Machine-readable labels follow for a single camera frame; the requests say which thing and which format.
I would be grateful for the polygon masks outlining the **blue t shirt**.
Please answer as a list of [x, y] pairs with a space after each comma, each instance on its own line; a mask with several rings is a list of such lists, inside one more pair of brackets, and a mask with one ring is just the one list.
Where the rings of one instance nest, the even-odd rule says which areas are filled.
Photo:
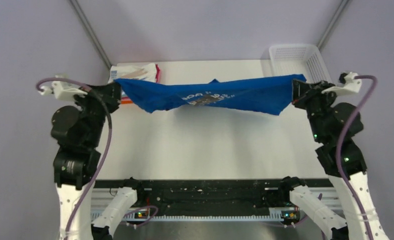
[[115, 80], [134, 104], [148, 113], [181, 106], [207, 106], [278, 116], [293, 100], [293, 81], [302, 74], [271, 76], [204, 84], [165, 85], [144, 80]]

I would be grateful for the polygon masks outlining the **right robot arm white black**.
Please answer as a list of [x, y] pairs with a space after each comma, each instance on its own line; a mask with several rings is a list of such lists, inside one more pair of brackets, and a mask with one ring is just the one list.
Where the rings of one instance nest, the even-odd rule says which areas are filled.
[[318, 161], [334, 187], [343, 216], [337, 216], [298, 177], [285, 177], [278, 187], [284, 206], [304, 211], [328, 240], [386, 240], [373, 203], [368, 171], [353, 137], [364, 128], [360, 111], [378, 80], [354, 72], [341, 76], [342, 86], [320, 81], [292, 81], [292, 105], [306, 111], [312, 135], [320, 147]]

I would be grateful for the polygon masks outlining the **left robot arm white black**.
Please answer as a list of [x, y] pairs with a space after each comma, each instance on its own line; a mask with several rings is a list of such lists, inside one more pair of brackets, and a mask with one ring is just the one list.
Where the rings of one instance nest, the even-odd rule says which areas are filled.
[[97, 151], [105, 124], [121, 102], [118, 83], [73, 89], [74, 105], [52, 116], [51, 136], [59, 149], [53, 161], [54, 182], [60, 206], [61, 240], [111, 240], [124, 215], [145, 202], [140, 182], [124, 181], [103, 213], [91, 219], [92, 189], [106, 153]]

